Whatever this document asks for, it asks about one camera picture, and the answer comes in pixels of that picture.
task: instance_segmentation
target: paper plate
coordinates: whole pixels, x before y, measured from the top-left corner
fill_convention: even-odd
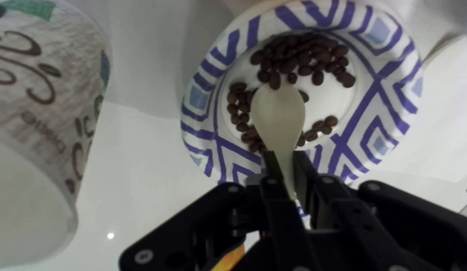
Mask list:
[[[359,79],[337,131],[303,148],[314,167],[356,181],[410,131],[422,101],[424,65],[415,42],[394,17],[341,0],[261,5],[222,33],[201,62],[183,103],[184,143],[209,178],[243,182],[263,172],[261,155],[249,152],[225,119],[227,89],[240,69],[237,65],[260,44],[291,32],[321,32],[350,47]],[[246,80],[255,85],[255,74],[251,77]]]

